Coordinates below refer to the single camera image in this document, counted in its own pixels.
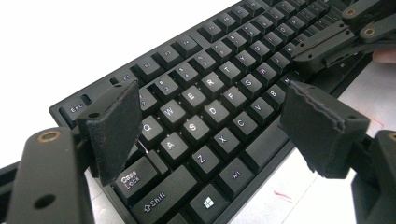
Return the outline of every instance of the function key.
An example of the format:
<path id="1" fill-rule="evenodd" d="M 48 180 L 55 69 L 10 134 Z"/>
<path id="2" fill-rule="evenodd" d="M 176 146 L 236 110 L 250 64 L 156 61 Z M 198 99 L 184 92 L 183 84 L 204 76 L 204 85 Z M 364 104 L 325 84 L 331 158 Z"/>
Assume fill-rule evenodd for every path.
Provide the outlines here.
<path id="1" fill-rule="evenodd" d="M 238 24 L 242 24 L 247 22 L 248 20 L 251 19 L 250 14 L 248 11 L 241 6 L 234 7 L 230 11 L 230 15 L 238 22 Z"/>
<path id="2" fill-rule="evenodd" d="M 202 48 L 189 35 L 184 35 L 175 42 L 175 49 L 184 58 L 188 58 Z"/>
<path id="3" fill-rule="evenodd" d="M 159 49 L 155 54 L 155 58 L 166 70 L 183 61 L 183 58 L 171 46 Z"/>
<path id="4" fill-rule="evenodd" d="M 164 72 L 151 57 L 146 57 L 132 68 L 146 83 Z"/>
<path id="5" fill-rule="evenodd" d="M 225 34 L 230 33 L 236 27 L 238 27 L 238 23 L 233 19 L 228 13 L 223 13 L 215 19 L 215 24 L 224 31 Z"/>
<path id="6" fill-rule="evenodd" d="M 224 36 L 223 31 L 213 21 L 203 25 L 198 32 L 210 43 L 214 43 Z"/>

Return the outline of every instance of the keycap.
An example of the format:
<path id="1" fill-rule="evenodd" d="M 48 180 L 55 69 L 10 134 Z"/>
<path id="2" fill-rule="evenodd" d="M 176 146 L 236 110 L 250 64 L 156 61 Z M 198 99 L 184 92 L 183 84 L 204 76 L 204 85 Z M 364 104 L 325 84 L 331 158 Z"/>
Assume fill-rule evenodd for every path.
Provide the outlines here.
<path id="1" fill-rule="evenodd" d="M 206 105 L 203 111 L 204 120 L 215 130 L 222 127 L 229 116 L 230 112 L 218 100 Z"/>
<path id="2" fill-rule="evenodd" d="M 146 83 L 152 81 L 164 72 L 151 57 L 142 59 L 139 63 L 133 66 L 133 70 L 142 78 Z"/>
<path id="3" fill-rule="evenodd" d="M 175 100 L 161 106 L 158 114 L 165 127 L 170 131 L 176 129 L 187 116 L 186 111 Z"/>
<path id="4" fill-rule="evenodd" d="M 210 140 L 210 144 L 225 161 L 232 158 L 241 146 L 239 139 L 228 128 L 216 134 Z"/>
<path id="5" fill-rule="evenodd" d="M 156 169 L 146 157 L 142 157 L 122 171 L 114 187 L 124 203 L 135 203 L 150 190 L 158 177 Z"/>
<path id="6" fill-rule="evenodd" d="M 189 35 L 184 35 L 175 42 L 175 49 L 184 58 L 189 58 L 202 48 Z"/>
<path id="7" fill-rule="evenodd" d="M 254 174 L 246 165 L 236 158 L 219 174 L 217 181 L 229 199 L 233 200 L 253 177 Z"/>
<path id="8" fill-rule="evenodd" d="M 192 154 L 190 159 L 191 168 L 200 176 L 207 180 L 219 169 L 221 165 L 219 158 L 210 150 L 208 146 L 201 147 Z"/>
<path id="9" fill-rule="evenodd" d="M 191 202 L 190 210 L 196 223 L 213 223 L 229 202 L 209 184 Z"/>
<path id="10" fill-rule="evenodd" d="M 188 156 L 190 148 L 177 133 L 171 133 L 161 141 L 160 151 L 172 167 L 177 167 Z"/>
<path id="11" fill-rule="evenodd" d="M 242 152 L 241 157 L 257 174 L 288 140 L 288 136 L 279 128 L 279 118 L 277 118 Z"/>
<path id="12" fill-rule="evenodd" d="M 196 187 L 195 178 L 181 165 L 140 200 L 132 208 L 132 214 L 140 223 L 161 222 L 163 217 L 181 206 Z"/>
<path id="13" fill-rule="evenodd" d="M 258 129 L 257 123 L 243 111 L 230 123 L 230 129 L 243 142 L 247 142 Z"/>
<path id="14" fill-rule="evenodd" d="M 181 131 L 194 147 L 202 145 L 210 134 L 210 129 L 197 115 L 185 122 Z"/>
<path id="15" fill-rule="evenodd" d="M 142 127 L 139 139 L 146 149 L 157 144 L 165 135 L 163 127 L 151 115 L 142 120 Z"/>

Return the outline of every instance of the white surface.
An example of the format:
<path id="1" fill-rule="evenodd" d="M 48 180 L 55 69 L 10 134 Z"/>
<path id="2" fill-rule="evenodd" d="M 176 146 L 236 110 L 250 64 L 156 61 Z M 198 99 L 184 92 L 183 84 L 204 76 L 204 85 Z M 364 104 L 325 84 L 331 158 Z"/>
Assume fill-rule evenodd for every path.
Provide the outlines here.
<path id="1" fill-rule="evenodd" d="M 56 126 L 48 112 L 51 105 L 235 2 L 1 1 L 0 118 L 3 130 L 0 167 L 21 158 L 24 143 L 32 134 Z M 377 83 L 377 88 L 386 83 L 389 80 Z M 387 96 L 386 102 L 395 102 L 394 95 Z M 359 96 L 356 97 L 358 99 L 352 99 L 352 103 L 361 101 Z M 364 109 L 372 112 L 370 104 Z M 375 112 L 380 114 L 379 119 L 395 114 L 394 110 L 385 111 L 381 107 Z M 276 190 L 292 195 L 293 206 L 285 201 L 285 197 L 272 195 L 277 203 L 260 204 L 257 208 L 270 206 L 277 210 L 275 205 L 278 204 L 280 214 L 287 217 L 284 223 L 288 224 L 351 223 L 354 214 L 350 210 L 350 198 L 343 195 L 344 191 L 349 191 L 347 181 L 340 181 L 338 185 L 337 181 L 322 180 L 309 171 L 307 173 L 298 153 L 293 153 L 290 158 L 301 167 L 292 165 L 292 170 L 306 173 L 305 182 L 296 178 L 297 175 L 286 176 L 292 179 L 282 179 L 283 187 Z M 295 189 L 293 181 L 303 187 Z M 108 200 L 95 184 L 92 182 L 90 186 L 97 223 L 120 223 L 120 219 L 113 218 L 117 218 L 117 214 L 107 205 Z M 311 188 L 305 192 L 304 186 Z M 264 196 L 255 198 L 267 200 Z M 345 203 L 349 207 L 343 210 L 345 214 L 340 214 L 340 205 Z M 335 212 L 324 218 L 325 215 L 320 213 L 321 206 Z M 261 218 L 265 214 L 261 210 L 255 217 Z M 282 217 L 270 216 L 272 221 L 269 223 L 282 222 Z"/>

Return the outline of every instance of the black key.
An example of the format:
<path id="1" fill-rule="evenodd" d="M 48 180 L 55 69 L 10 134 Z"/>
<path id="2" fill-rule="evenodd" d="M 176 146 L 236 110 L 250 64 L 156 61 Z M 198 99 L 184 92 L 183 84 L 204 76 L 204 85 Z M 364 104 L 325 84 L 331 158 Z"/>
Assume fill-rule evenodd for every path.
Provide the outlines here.
<path id="1" fill-rule="evenodd" d="M 257 98 L 248 108 L 247 113 L 261 126 L 265 125 L 275 114 L 275 110 L 261 97 Z"/>
<path id="2" fill-rule="evenodd" d="M 283 75 L 287 71 L 289 71 L 291 62 L 289 59 L 287 59 L 285 56 L 283 56 L 281 53 L 277 52 L 275 53 L 268 63 L 271 65 L 271 67 L 274 68 L 274 70 L 280 74 Z"/>
<path id="3" fill-rule="evenodd" d="M 126 168 L 115 181 L 114 189 L 125 203 L 135 203 L 158 181 L 158 173 L 146 157 Z"/>
<path id="4" fill-rule="evenodd" d="M 239 34 L 250 44 L 262 37 L 260 31 L 251 23 L 245 24 L 239 29 Z"/>
<path id="5" fill-rule="evenodd" d="M 71 129 L 77 125 L 77 117 L 87 108 L 87 104 L 80 98 L 68 100 L 59 110 Z"/>
<path id="6" fill-rule="evenodd" d="M 177 167 L 190 153 L 189 146 L 177 133 L 171 133 L 160 143 L 160 151 L 172 167 Z"/>
<path id="7" fill-rule="evenodd" d="M 241 142 L 228 128 L 224 128 L 211 139 L 210 143 L 216 152 L 228 161 L 238 152 Z"/>
<path id="8" fill-rule="evenodd" d="M 298 17 L 293 16 L 286 21 L 286 24 L 294 30 L 295 33 L 299 34 L 306 26 L 306 24 Z"/>
<path id="9" fill-rule="evenodd" d="M 224 83 L 215 73 L 210 73 L 199 82 L 201 91 L 210 99 L 215 99 L 225 88 Z"/>
<path id="10" fill-rule="evenodd" d="M 212 45 L 207 52 L 212 56 L 216 62 L 223 64 L 233 57 L 233 51 L 228 48 L 222 41 Z"/>
<path id="11" fill-rule="evenodd" d="M 232 30 L 234 30 L 236 27 L 238 27 L 238 23 L 236 23 L 236 20 L 233 19 L 228 13 L 223 13 L 219 15 L 215 19 L 215 24 L 221 28 L 222 31 L 224 31 L 225 34 L 230 33 Z"/>
<path id="12" fill-rule="evenodd" d="M 213 72 L 218 66 L 216 61 L 205 51 L 196 54 L 191 60 L 191 65 L 202 75 Z"/>
<path id="13" fill-rule="evenodd" d="M 165 127 L 173 131 L 184 121 L 187 114 L 175 100 L 171 100 L 160 108 L 158 115 Z"/>
<path id="14" fill-rule="evenodd" d="M 133 70 L 142 78 L 146 83 L 152 81 L 164 72 L 151 57 L 146 57 L 137 63 Z"/>
<path id="15" fill-rule="evenodd" d="M 228 47 L 230 47 L 233 53 L 239 53 L 248 46 L 246 39 L 237 32 L 227 35 L 223 41 Z"/>
<path id="16" fill-rule="evenodd" d="M 238 53 L 233 59 L 232 62 L 242 71 L 242 73 L 247 74 L 253 68 L 257 66 L 257 61 L 245 50 Z"/>
<path id="17" fill-rule="evenodd" d="M 238 83 L 238 89 L 244 93 L 249 100 L 252 100 L 261 93 L 262 84 L 253 75 L 248 74 Z"/>
<path id="18" fill-rule="evenodd" d="M 253 177 L 253 173 L 246 165 L 236 158 L 219 174 L 217 181 L 227 196 L 233 200 Z"/>
<path id="19" fill-rule="evenodd" d="M 256 26 L 263 35 L 268 34 L 268 32 L 274 29 L 274 24 L 263 15 L 260 15 L 256 19 L 254 19 L 252 24 Z"/>
<path id="20" fill-rule="evenodd" d="M 189 63 L 178 65 L 175 71 L 172 72 L 172 77 L 183 88 L 188 88 L 201 78 L 198 72 L 195 71 L 195 69 L 193 69 Z"/>
<path id="21" fill-rule="evenodd" d="M 274 84 L 265 92 L 262 98 L 264 98 L 275 110 L 279 111 L 285 101 L 285 96 L 286 93 Z"/>
<path id="22" fill-rule="evenodd" d="M 157 120 L 152 116 L 148 116 L 143 119 L 142 126 L 142 134 L 139 139 L 146 149 L 153 147 L 165 136 L 163 127 L 161 127 Z"/>
<path id="23" fill-rule="evenodd" d="M 210 21 L 207 24 L 203 25 L 198 32 L 206 38 L 210 43 L 214 43 L 219 40 L 224 33 L 222 30 L 213 22 Z"/>
<path id="24" fill-rule="evenodd" d="M 224 92 L 220 99 L 221 103 L 233 114 L 239 112 L 248 101 L 247 97 L 235 86 Z"/>
<path id="25" fill-rule="evenodd" d="M 230 15 L 238 22 L 239 24 L 245 23 L 251 19 L 250 14 L 241 6 L 234 7 L 230 11 Z"/>
<path id="26" fill-rule="evenodd" d="M 175 96 L 180 93 L 180 87 L 169 75 L 165 75 L 156 80 L 155 83 L 151 85 L 151 88 L 163 102 L 175 98 Z"/>
<path id="27" fill-rule="evenodd" d="M 202 48 L 189 35 L 184 35 L 175 42 L 175 49 L 184 58 L 189 58 Z"/>
<path id="28" fill-rule="evenodd" d="M 180 95 L 180 101 L 190 113 L 196 114 L 206 102 L 206 97 L 196 88 L 191 86 Z"/>
<path id="29" fill-rule="evenodd" d="M 268 63 L 262 63 L 253 71 L 252 75 L 257 78 L 265 88 L 271 86 L 279 78 L 279 74 L 268 65 Z"/>
<path id="30" fill-rule="evenodd" d="M 159 49 L 155 54 L 155 58 L 166 70 L 183 61 L 183 58 L 171 46 Z"/>
<path id="31" fill-rule="evenodd" d="M 262 38 L 262 43 L 273 53 L 282 48 L 283 41 L 274 32 L 270 32 Z"/>
<path id="32" fill-rule="evenodd" d="M 242 77 L 241 71 L 231 62 L 227 62 L 220 66 L 216 71 L 219 74 L 219 78 L 226 85 L 232 86 Z"/>
<path id="33" fill-rule="evenodd" d="M 203 111 L 205 121 L 215 130 L 222 127 L 229 116 L 230 112 L 217 100 L 210 105 L 206 105 Z"/>
<path id="34" fill-rule="evenodd" d="M 143 117 L 152 114 L 159 107 L 157 99 L 149 92 L 148 89 L 139 90 L 140 109 L 142 110 Z"/>
<path id="35" fill-rule="evenodd" d="M 296 8 L 292 6 L 288 1 L 283 1 L 281 4 L 277 5 L 276 8 L 281 13 L 283 13 L 286 18 L 290 18 L 297 12 Z"/>
<path id="36" fill-rule="evenodd" d="M 220 160 L 209 147 L 203 146 L 192 154 L 190 165 L 203 180 L 207 180 L 219 169 Z"/>
<path id="37" fill-rule="evenodd" d="M 286 16 L 277 10 L 276 7 L 271 8 L 264 15 L 274 24 L 274 26 L 278 26 L 286 20 Z"/>
<path id="38" fill-rule="evenodd" d="M 262 63 L 271 55 L 270 49 L 268 49 L 260 40 L 250 45 L 250 47 L 247 48 L 247 52 L 253 56 L 258 63 Z"/>
<path id="39" fill-rule="evenodd" d="M 285 23 L 276 27 L 274 32 L 282 39 L 284 44 L 288 43 L 295 37 L 295 32 Z"/>
<path id="40" fill-rule="evenodd" d="M 160 223 L 178 209 L 197 187 L 197 181 L 183 165 L 165 178 L 132 208 L 139 223 Z"/>
<path id="41" fill-rule="evenodd" d="M 229 202 L 211 185 L 206 186 L 191 202 L 190 210 L 196 223 L 213 223 Z"/>
<path id="42" fill-rule="evenodd" d="M 279 125 L 279 119 L 276 119 L 242 152 L 242 159 L 255 174 L 258 174 L 289 140 Z"/>
<path id="43" fill-rule="evenodd" d="M 243 142 L 249 140 L 259 126 L 243 111 L 230 124 L 231 131 L 235 133 Z"/>
<path id="44" fill-rule="evenodd" d="M 194 147 L 199 147 L 208 138 L 210 129 L 197 115 L 195 115 L 184 123 L 182 132 Z"/>

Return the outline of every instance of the key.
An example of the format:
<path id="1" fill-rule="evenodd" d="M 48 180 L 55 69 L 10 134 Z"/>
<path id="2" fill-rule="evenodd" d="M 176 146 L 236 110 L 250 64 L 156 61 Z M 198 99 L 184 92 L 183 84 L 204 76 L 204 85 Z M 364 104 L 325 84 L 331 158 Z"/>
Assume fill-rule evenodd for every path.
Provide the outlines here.
<path id="1" fill-rule="evenodd" d="M 275 114 L 275 110 L 259 97 L 247 108 L 247 113 L 259 125 L 264 126 Z"/>
<path id="2" fill-rule="evenodd" d="M 253 173 L 249 171 L 246 165 L 236 158 L 219 174 L 217 182 L 227 196 L 233 200 L 253 177 Z"/>
<path id="3" fill-rule="evenodd" d="M 196 223 L 213 223 L 229 202 L 211 185 L 206 186 L 189 204 Z"/>
<path id="4" fill-rule="evenodd" d="M 283 102 L 285 101 L 286 93 L 274 84 L 268 89 L 262 98 L 265 99 L 271 107 L 279 111 L 282 108 Z"/>
<path id="5" fill-rule="evenodd" d="M 218 66 L 216 61 L 205 51 L 195 55 L 190 63 L 203 76 L 213 72 Z"/>
<path id="6" fill-rule="evenodd" d="M 160 143 L 160 151 L 172 167 L 178 167 L 190 152 L 187 144 L 177 133 L 171 133 Z"/>
<path id="7" fill-rule="evenodd" d="M 224 83 L 213 72 L 202 78 L 198 85 L 201 88 L 201 91 L 211 100 L 218 97 L 225 88 Z"/>
<path id="8" fill-rule="evenodd" d="M 189 58 L 202 48 L 189 35 L 184 35 L 175 42 L 175 49 L 184 58 Z"/>
<path id="9" fill-rule="evenodd" d="M 228 128 L 222 129 L 210 140 L 211 146 L 225 161 L 228 161 L 238 152 L 240 143 L 238 138 Z"/>
<path id="10" fill-rule="evenodd" d="M 146 83 L 152 81 L 154 78 L 158 77 L 164 72 L 151 57 L 146 57 L 135 66 L 133 70 L 142 78 Z"/>
<path id="11" fill-rule="evenodd" d="M 240 113 L 233 122 L 230 123 L 230 129 L 243 142 L 247 142 L 259 126 L 245 112 Z"/>
<path id="12" fill-rule="evenodd" d="M 175 98 L 175 96 L 180 93 L 180 87 L 172 78 L 169 77 L 169 75 L 159 78 L 150 87 L 163 102 L 167 102 Z"/>
<path id="13" fill-rule="evenodd" d="M 140 135 L 140 141 L 143 146 L 150 150 L 155 144 L 157 144 L 165 135 L 163 127 L 157 122 L 157 120 L 148 116 L 142 120 L 142 134 Z"/>
<path id="14" fill-rule="evenodd" d="M 165 127 L 173 131 L 184 121 L 187 114 L 175 100 L 171 100 L 160 108 L 158 115 Z"/>
<path id="15" fill-rule="evenodd" d="M 131 212 L 139 223 L 163 223 L 163 218 L 179 208 L 197 186 L 195 178 L 182 165 L 140 200 Z"/>
<path id="16" fill-rule="evenodd" d="M 224 36 L 222 30 L 213 21 L 204 24 L 198 29 L 198 32 L 210 43 L 214 43 Z"/>
<path id="17" fill-rule="evenodd" d="M 155 57 L 166 70 L 183 61 L 183 58 L 171 46 L 165 46 L 159 49 Z"/>
<path id="18" fill-rule="evenodd" d="M 233 52 L 222 41 L 214 44 L 207 52 L 212 56 L 216 62 L 223 64 L 233 57 Z"/>
<path id="19" fill-rule="evenodd" d="M 220 99 L 221 103 L 233 114 L 239 112 L 247 102 L 247 97 L 235 86 L 224 92 Z"/>
<path id="20" fill-rule="evenodd" d="M 186 91 L 183 91 L 180 96 L 180 102 L 192 114 L 196 114 L 201 110 L 206 100 L 207 98 L 195 86 L 191 86 Z"/>
<path id="21" fill-rule="evenodd" d="M 125 204 L 135 203 L 159 180 L 155 168 L 146 157 L 142 157 L 126 168 L 113 185 Z"/>
<path id="22" fill-rule="evenodd" d="M 288 140 L 288 136 L 279 128 L 278 118 L 242 152 L 241 157 L 258 174 Z"/>
<path id="23" fill-rule="evenodd" d="M 139 98 L 143 117 L 152 114 L 159 107 L 157 99 L 146 88 L 139 90 Z"/>
<path id="24" fill-rule="evenodd" d="M 241 71 L 231 62 L 223 64 L 216 72 L 219 74 L 221 81 L 223 81 L 228 86 L 235 84 L 235 82 L 243 75 Z"/>
<path id="25" fill-rule="evenodd" d="M 194 115 L 184 123 L 182 132 L 194 147 L 200 147 L 208 138 L 210 129 L 197 115 Z"/>
<path id="26" fill-rule="evenodd" d="M 201 78 L 189 63 L 178 65 L 171 75 L 183 88 L 188 88 Z"/>
<path id="27" fill-rule="evenodd" d="M 203 179 L 207 180 L 219 169 L 220 160 L 208 146 L 201 147 L 192 154 L 190 159 L 192 169 Z"/>
<path id="28" fill-rule="evenodd" d="M 204 120 L 215 130 L 222 127 L 229 116 L 230 112 L 217 100 L 205 106 L 203 111 Z"/>

